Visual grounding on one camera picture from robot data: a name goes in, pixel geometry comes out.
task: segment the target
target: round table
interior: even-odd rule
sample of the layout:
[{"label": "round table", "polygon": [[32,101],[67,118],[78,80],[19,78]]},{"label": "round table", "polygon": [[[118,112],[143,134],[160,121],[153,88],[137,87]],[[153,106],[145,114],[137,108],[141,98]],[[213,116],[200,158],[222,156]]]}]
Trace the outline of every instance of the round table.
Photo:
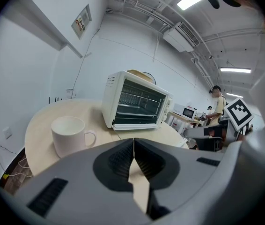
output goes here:
[{"label": "round table", "polygon": [[[86,130],[94,130],[97,135],[97,141],[94,146],[138,137],[187,148],[179,133],[164,122],[159,128],[155,129],[114,131],[105,125],[101,112],[101,101],[86,99],[64,100],[52,103],[38,111],[26,129],[25,154],[34,176],[60,159],[53,145],[51,123],[62,116],[78,117],[86,123]],[[91,144],[93,139],[93,135],[86,135],[86,144]]]}]

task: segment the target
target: white wall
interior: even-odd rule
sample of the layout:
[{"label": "white wall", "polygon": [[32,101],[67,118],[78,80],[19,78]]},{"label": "white wall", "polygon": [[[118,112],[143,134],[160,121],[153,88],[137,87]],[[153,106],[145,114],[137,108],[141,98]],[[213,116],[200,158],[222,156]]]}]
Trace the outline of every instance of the white wall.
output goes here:
[{"label": "white wall", "polygon": [[[30,20],[33,15],[23,11],[15,2],[0,14],[0,145],[16,153],[24,147],[31,117],[48,104],[50,76],[59,53],[39,38],[46,34]],[[2,130],[8,126],[13,135],[6,140]],[[15,156],[0,148],[4,169]]]},{"label": "white wall", "polygon": [[[68,42],[84,56],[92,36],[100,26],[107,0],[33,0],[33,2]],[[88,4],[92,21],[79,39],[71,25]]]},{"label": "white wall", "polygon": [[174,102],[191,103],[206,111],[212,99],[209,87],[199,75],[188,53],[179,53],[162,38],[153,56],[156,34],[135,21],[105,15],[98,34],[93,38],[78,77],[74,94],[77,98],[102,99],[108,75],[136,69],[151,73],[157,85],[174,95]]},{"label": "white wall", "polygon": [[66,99],[66,90],[73,89],[83,58],[79,58],[68,46],[60,52],[52,73],[51,103],[55,98]]}]

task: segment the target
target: black hair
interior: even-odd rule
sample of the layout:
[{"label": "black hair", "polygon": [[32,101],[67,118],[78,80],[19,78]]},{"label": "black hair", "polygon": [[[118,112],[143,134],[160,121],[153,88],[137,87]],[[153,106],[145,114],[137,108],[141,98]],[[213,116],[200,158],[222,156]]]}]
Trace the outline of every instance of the black hair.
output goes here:
[{"label": "black hair", "polygon": [[221,91],[221,88],[220,88],[218,85],[213,86],[212,91],[213,91],[214,89],[219,89],[219,91]]}]

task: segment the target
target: air conditioner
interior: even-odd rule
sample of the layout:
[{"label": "air conditioner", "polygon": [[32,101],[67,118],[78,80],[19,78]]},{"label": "air conditioner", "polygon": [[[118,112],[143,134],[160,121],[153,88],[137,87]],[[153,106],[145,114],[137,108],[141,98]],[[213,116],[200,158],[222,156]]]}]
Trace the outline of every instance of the air conditioner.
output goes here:
[{"label": "air conditioner", "polygon": [[165,31],[163,38],[179,52],[191,52],[200,44],[195,35],[183,22],[179,22],[174,27]]}]

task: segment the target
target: white sign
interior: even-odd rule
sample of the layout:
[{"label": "white sign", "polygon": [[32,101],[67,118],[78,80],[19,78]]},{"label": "white sign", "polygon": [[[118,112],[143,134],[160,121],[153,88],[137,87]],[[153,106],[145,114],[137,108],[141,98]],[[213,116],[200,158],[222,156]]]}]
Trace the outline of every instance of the white sign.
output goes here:
[{"label": "white sign", "polygon": [[236,131],[239,131],[254,118],[247,104],[240,97],[224,107],[224,115],[228,115]]},{"label": "white sign", "polygon": [[85,24],[82,21],[81,15],[79,15],[77,19],[72,23],[72,27],[80,38],[86,28]]},{"label": "white sign", "polygon": [[72,92],[73,92],[73,89],[67,89],[66,90],[66,99],[72,98]]}]

